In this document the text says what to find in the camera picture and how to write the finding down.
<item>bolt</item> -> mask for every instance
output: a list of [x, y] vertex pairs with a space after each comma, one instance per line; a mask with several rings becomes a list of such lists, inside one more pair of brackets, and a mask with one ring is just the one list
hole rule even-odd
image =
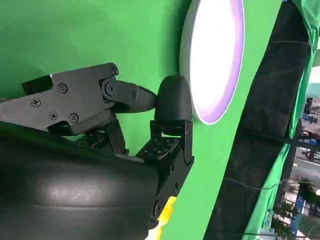
[[31, 105], [35, 108], [39, 107], [41, 105], [40, 99], [39, 98], [31, 99]]
[[110, 74], [111, 74], [111, 76], [115, 76], [115, 75], [118, 75], [119, 73], [118, 73], [117, 69], [111, 68]]
[[50, 112], [49, 115], [51, 120], [57, 120], [58, 119], [58, 113], [56, 113], [55, 111]]
[[68, 87], [64, 83], [59, 83], [57, 88], [58, 88], [58, 92], [61, 94], [65, 94], [66, 92], [68, 92]]
[[75, 124], [79, 121], [79, 117], [76, 113], [71, 113], [69, 116], [69, 120], [71, 123]]

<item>black cable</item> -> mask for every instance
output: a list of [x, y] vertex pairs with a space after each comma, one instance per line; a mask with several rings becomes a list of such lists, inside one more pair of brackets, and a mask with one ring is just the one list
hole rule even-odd
[[[257, 233], [249, 233], [249, 232], [214, 232], [215, 234], [225, 234], [225, 235], [236, 235], [236, 236], [243, 236], [243, 235], [249, 235], [249, 236], [269, 236], [274, 237], [274, 234], [257, 234]], [[312, 238], [312, 239], [320, 239], [320, 236], [296, 236], [296, 238]]]
[[231, 181], [231, 182], [234, 182], [234, 183], [237, 183], [237, 184], [240, 184], [248, 189], [253, 189], [253, 190], [270, 190], [270, 189], [273, 189], [275, 186], [279, 186], [281, 185], [282, 183], [284, 182], [287, 182], [287, 184], [313, 184], [314, 181], [292, 181], [292, 182], [288, 182], [289, 180], [288, 179], [283, 179], [281, 181], [279, 181], [279, 183], [275, 183], [273, 184], [272, 186], [270, 187], [254, 187], [254, 186], [249, 186], [245, 183], [242, 183], [240, 181], [237, 181], [237, 180], [234, 180], [232, 178], [228, 178], [228, 177], [224, 177], [223, 178], [224, 180], [227, 180], [227, 181]]

